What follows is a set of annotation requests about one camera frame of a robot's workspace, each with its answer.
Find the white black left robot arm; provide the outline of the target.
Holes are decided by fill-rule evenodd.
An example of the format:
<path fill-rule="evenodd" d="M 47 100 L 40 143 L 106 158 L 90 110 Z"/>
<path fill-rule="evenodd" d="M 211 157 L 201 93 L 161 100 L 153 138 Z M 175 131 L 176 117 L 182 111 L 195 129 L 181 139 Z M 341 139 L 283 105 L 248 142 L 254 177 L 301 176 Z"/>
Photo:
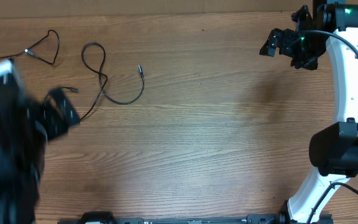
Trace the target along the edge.
<path fill-rule="evenodd" d="M 0 85 L 0 223 L 35 223 L 47 143 L 80 122 L 64 90 L 38 102 L 16 82 Z"/>

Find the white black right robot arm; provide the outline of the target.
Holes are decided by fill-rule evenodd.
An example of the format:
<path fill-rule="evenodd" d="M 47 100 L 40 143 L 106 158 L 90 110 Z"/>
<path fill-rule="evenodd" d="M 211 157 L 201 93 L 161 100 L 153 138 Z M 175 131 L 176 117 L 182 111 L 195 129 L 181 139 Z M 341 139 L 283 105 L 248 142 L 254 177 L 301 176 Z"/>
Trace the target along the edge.
<path fill-rule="evenodd" d="M 332 223 L 322 210 L 358 174 L 358 4 L 313 1 L 291 15 L 295 29 L 273 29 L 260 54 L 291 58 L 291 66 L 316 70 L 328 54 L 334 80 L 332 125 L 309 144 L 311 169 L 295 195 L 275 215 L 248 215 L 247 223 Z"/>

